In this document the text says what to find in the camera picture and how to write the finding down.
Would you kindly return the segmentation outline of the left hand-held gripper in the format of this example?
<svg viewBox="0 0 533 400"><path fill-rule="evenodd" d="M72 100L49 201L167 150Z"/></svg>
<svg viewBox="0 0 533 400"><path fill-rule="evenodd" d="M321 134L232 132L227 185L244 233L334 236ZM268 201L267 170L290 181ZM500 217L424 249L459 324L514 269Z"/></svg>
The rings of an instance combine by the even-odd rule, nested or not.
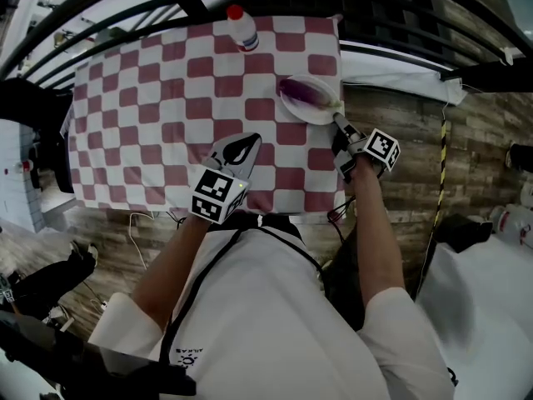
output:
<svg viewBox="0 0 533 400"><path fill-rule="evenodd" d="M262 146L262 136L243 132L213 144L212 155L193 172L189 213L222 224L242 205Z"/></svg>

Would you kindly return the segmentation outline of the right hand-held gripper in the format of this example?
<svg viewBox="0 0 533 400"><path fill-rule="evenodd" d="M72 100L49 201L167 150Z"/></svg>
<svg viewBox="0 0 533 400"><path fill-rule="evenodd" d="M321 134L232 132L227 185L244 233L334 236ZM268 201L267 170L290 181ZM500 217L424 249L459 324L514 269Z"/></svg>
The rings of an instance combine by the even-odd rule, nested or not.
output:
<svg viewBox="0 0 533 400"><path fill-rule="evenodd" d="M351 181L351 171L356 166L358 155L365 155L371 160L378 178L385 171L390 172L393 169L401 153L395 138L376 128L366 136L340 112L333 114L333 121L339 128L331 145L333 162L346 183Z"/></svg>

